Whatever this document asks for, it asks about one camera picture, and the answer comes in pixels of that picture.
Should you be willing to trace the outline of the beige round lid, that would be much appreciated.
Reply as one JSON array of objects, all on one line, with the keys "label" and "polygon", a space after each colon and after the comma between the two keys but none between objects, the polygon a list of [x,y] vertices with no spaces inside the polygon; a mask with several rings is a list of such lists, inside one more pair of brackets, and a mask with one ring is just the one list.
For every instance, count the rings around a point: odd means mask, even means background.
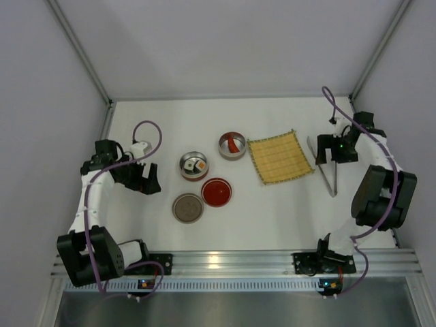
[{"label": "beige round lid", "polygon": [[202,199],[194,193],[179,195],[172,204],[172,214],[175,219],[184,224],[197,222],[204,212]]}]

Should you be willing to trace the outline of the orange sushi roll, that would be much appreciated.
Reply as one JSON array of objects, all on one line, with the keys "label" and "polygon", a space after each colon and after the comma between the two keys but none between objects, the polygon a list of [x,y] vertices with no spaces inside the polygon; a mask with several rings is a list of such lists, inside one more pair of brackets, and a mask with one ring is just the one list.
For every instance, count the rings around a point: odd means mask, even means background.
[{"label": "orange sushi roll", "polygon": [[196,164],[195,164],[195,169],[202,172],[203,170],[205,170],[207,168],[207,164],[205,161],[203,160],[197,160]]}]

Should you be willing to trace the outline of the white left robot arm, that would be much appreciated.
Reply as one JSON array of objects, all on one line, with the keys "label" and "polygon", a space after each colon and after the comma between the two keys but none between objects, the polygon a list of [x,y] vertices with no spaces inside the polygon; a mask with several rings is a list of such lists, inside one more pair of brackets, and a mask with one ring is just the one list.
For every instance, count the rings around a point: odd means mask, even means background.
[{"label": "white left robot arm", "polygon": [[82,193],[74,222],[57,239],[57,250],[74,286],[122,277],[132,264],[150,259],[143,240],[118,244],[105,224],[116,184],[145,195],[161,191],[157,164],[148,165],[149,174],[143,175],[143,157],[152,152],[147,141],[134,142],[127,152],[114,140],[95,142],[95,154],[80,169]]}]

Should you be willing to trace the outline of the steel tongs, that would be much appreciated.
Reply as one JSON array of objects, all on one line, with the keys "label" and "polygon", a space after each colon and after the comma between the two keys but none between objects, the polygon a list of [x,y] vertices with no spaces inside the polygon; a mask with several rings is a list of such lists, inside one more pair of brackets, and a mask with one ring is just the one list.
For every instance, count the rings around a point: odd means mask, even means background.
[{"label": "steel tongs", "polygon": [[[313,143],[309,136],[307,136],[306,139],[307,146],[309,147],[309,150],[313,156],[314,159],[316,159],[316,151],[313,147]],[[327,191],[331,198],[335,198],[338,194],[338,164],[337,162],[333,161],[332,163],[332,180],[329,181],[328,177],[326,176],[326,171],[324,169],[324,164],[316,164],[317,169],[320,171],[322,180],[327,188]]]}]

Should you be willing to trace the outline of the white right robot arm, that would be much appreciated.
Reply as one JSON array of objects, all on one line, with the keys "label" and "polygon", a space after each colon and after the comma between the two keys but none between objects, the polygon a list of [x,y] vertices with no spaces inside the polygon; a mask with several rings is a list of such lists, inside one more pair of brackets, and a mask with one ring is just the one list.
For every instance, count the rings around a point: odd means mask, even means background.
[{"label": "white right robot arm", "polygon": [[375,231],[403,225],[418,178],[404,171],[391,154],[386,133],[374,126],[373,114],[358,112],[353,119],[330,119],[332,134],[317,137],[317,166],[360,162],[367,171],[352,199],[345,223],[317,243],[317,270],[354,273],[352,255],[357,245]]}]

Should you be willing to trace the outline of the red food piece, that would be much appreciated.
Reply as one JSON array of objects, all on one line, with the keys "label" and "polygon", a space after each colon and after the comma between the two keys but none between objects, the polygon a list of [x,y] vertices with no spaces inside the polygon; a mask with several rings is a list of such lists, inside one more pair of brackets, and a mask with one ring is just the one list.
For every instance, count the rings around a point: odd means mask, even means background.
[{"label": "red food piece", "polygon": [[234,136],[228,137],[228,150],[230,153],[239,153],[240,149],[238,146],[238,140]]}]

